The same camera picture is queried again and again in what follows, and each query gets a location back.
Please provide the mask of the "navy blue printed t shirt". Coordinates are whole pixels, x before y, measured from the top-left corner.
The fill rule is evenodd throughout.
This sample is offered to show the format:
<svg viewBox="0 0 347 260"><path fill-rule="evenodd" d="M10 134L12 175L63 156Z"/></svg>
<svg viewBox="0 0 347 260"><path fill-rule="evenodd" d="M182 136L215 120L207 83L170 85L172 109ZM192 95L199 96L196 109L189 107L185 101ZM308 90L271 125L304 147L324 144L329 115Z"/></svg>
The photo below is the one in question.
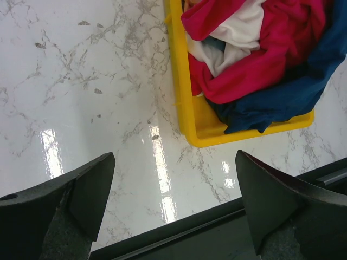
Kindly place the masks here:
<svg viewBox="0 0 347 260"><path fill-rule="evenodd" d="M227 125L225 134L257 130L263 133L275 122L313 110L331 75L346 58L346 1L334 1L331 25L308 59L290 69L284 79L271 88L260 90L236 101L209 106Z"/></svg>

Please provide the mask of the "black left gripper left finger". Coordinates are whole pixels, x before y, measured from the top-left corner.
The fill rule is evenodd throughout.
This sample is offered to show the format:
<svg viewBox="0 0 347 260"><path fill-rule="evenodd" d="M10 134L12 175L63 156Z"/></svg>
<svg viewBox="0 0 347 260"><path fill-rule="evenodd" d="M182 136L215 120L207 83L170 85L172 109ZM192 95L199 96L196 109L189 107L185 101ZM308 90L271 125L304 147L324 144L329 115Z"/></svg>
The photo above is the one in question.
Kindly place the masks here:
<svg viewBox="0 0 347 260"><path fill-rule="evenodd" d="M1 259L89 259L115 168L113 153L1 197Z"/></svg>

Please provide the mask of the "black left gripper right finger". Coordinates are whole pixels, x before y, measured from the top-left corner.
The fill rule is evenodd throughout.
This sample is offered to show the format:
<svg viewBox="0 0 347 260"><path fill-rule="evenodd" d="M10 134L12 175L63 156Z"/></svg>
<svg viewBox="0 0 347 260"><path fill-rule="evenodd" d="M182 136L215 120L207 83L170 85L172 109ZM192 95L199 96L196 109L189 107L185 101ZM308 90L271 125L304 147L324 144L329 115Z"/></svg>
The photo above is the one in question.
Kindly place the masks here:
<svg viewBox="0 0 347 260"><path fill-rule="evenodd" d="M346 160L291 176L235 158L254 250L262 259L346 259Z"/></svg>

